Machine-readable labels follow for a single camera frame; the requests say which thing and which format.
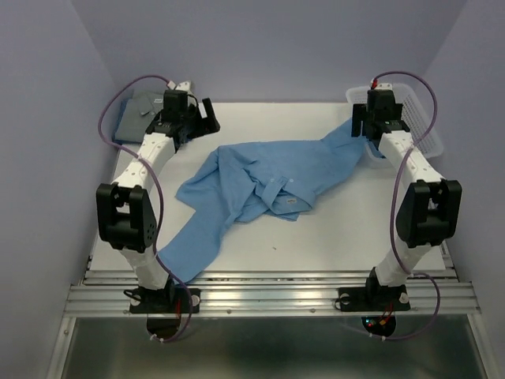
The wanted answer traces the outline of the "light blue long sleeve shirt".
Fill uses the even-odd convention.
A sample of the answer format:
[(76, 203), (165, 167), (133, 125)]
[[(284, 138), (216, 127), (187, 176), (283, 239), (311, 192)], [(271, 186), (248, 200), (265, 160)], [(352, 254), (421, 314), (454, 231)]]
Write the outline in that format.
[(358, 184), (365, 141), (350, 122), (315, 140), (212, 151), (176, 198), (193, 210), (159, 251), (184, 281), (219, 271), (367, 270), (388, 251), (386, 214)]

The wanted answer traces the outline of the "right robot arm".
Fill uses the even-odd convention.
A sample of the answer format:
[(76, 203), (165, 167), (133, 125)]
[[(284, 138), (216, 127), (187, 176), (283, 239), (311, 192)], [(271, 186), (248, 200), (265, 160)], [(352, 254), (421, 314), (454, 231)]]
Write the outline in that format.
[(339, 290), (344, 312), (409, 310), (406, 281), (421, 258), (455, 234), (462, 186), (447, 180), (414, 144), (392, 89), (376, 86), (355, 104), (352, 134), (363, 136), (397, 171), (390, 213), (391, 249), (363, 287)]

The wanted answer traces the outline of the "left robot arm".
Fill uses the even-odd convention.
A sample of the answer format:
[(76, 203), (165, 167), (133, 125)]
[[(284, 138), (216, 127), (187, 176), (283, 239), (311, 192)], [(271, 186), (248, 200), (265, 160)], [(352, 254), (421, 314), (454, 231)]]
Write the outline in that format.
[(124, 292), (131, 313), (187, 313), (195, 308), (155, 254), (161, 218), (149, 193), (161, 188), (157, 176), (182, 145), (219, 129), (209, 98), (167, 89), (163, 107), (130, 164), (111, 184), (102, 183), (96, 190), (99, 237), (122, 254), (137, 276), (137, 287)]

